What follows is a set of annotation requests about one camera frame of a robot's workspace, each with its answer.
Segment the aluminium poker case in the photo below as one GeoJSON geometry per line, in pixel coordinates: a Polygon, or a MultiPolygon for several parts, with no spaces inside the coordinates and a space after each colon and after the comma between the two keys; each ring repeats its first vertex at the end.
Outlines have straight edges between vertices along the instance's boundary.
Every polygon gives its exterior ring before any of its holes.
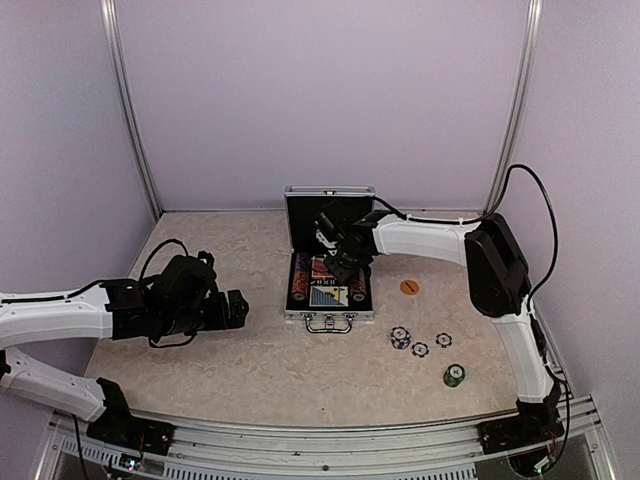
{"type": "Polygon", "coordinates": [[[370,186],[288,186],[290,264],[284,315],[316,335],[344,335],[373,319],[371,270],[352,225],[373,210],[370,186]]]}

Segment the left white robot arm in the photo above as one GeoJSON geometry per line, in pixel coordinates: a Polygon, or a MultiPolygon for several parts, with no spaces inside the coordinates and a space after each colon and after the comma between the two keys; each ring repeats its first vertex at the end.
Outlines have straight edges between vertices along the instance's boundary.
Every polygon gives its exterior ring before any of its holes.
{"type": "Polygon", "coordinates": [[[113,341],[145,338],[157,347],[162,338],[244,326],[249,304],[238,290],[222,292],[213,259],[176,255],[155,275],[139,279],[97,280],[49,297],[1,298],[1,391],[79,417],[99,420],[121,445],[140,434],[120,386],[54,368],[20,351],[23,344],[71,338],[113,341]]]}

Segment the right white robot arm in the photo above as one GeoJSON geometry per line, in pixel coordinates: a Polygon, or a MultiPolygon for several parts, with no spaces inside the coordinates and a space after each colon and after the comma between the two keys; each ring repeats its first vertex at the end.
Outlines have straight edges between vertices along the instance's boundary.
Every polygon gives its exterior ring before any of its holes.
{"type": "Polygon", "coordinates": [[[506,350],[521,405],[511,433],[523,444],[535,442],[551,424],[541,406],[550,402],[558,382],[549,371],[545,342],[537,324],[527,261],[506,220],[491,214],[482,220],[429,220],[373,210],[351,218],[325,209],[314,221],[325,261],[342,282],[351,280],[379,255],[442,260],[465,268],[474,308],[496,328],[506,350]]]}

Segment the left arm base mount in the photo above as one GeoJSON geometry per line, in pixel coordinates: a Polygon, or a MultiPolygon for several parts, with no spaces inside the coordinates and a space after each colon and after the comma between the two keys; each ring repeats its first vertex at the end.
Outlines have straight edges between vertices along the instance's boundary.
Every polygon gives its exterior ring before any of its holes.
{"type": "Polygon", "coordinates": [[[105,410],[88,424],[87,436],[141,453],[167,456],[175,426],[168,422],[134,416],[117,383],[98,378],[97,384],[104,394],[105,410]]]}

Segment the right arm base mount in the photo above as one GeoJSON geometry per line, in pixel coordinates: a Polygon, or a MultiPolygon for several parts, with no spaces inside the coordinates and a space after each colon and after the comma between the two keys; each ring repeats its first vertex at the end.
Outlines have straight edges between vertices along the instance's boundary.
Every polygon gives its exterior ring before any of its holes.
{"type": "Polygon", "coordinates": [[[517,449],[564,435],[565,428],[557,408],[560,396],[561,383],[555,381],[541,403],[517,400],[516,415],[481,422],[477,430],[483,453],[517,449]]]}

